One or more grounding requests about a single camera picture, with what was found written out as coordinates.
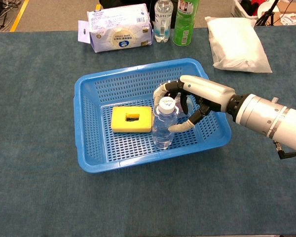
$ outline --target yellow tape line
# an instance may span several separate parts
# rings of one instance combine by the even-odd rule
[[[14,23],[13,23],[13,25],[12,25],[12,28],[11,28],[10,32],[14,32],[14,31],[15,31],[15,29],[16,29],[16,27],[18,26],[18,24],[19,24],[19,22],[20,22],[20,20],[21,20],[21,17],[22,17],[22,15],[23,15],[23,12],[25,11],[25,8],[26,8],[27,4],[29,3],[29,1],[30,1],[30,0],[25,0],[25,1],[24,1],[23,5],[22,5],[22,7],[21,7],[21,9],[20,9],[20,11],[19,11],[19,14],[18,14],[17,17],[15,18],[15,21],[14,21]]]
[[[101,10],[101,4],[97,4],[95,7],[95,11],[99,11],[99,10]]]

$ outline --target floor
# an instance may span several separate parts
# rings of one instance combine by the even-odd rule
[[[205,16],[230,17],[233,0],[200,0],[195,27],[207,27]],[[9,31],[21,8],[13,9],[7,18]],[[78,20],[87,20],[86,12],[93,11],[99,0],[29,0],[15,31],[76,31]]]

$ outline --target bottle cap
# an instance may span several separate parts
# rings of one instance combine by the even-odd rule
[[[174,111],[176,102],[171,97],[163,97],[159,101],[159,111],[165,115],[168,115]]]

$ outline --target table surface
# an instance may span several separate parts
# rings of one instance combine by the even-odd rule
[[[88,174],[74,145],[83,75],[194,58],[211,80],[296,108],[296,27],[256,32],[273,70],[214,69],[207,29],[172,42],[95,54],[76,32],[0,34],[0,236],[296,234],[296,158],[231,121],[228,145]]]

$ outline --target clear water bottle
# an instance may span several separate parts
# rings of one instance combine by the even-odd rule
[[[154,37],[158,43],[167,42],[170,37],[173,3],[170,0],[158,0],[154,6]]]
[[[168,148],[174,133],[168,128],[178,123],[179,109],[171,97],[163,97],[153,108],[152,137],[154,144],[160,149]]]
[[[186,116],[186,114],[183,112],[183,109],[182,109],[182,106],[181,106],[181,93],[179,93],[177,95],[177,97],[174,99],[176,101],[176,106],[179,108],[179,114],[178,114],[178,118],[183,118]],[[187,104],[187,109],[188,109],[188,112],[190,114],[193,113],[193,102],[192,100],[188,97],[186,99],[186,104]]]

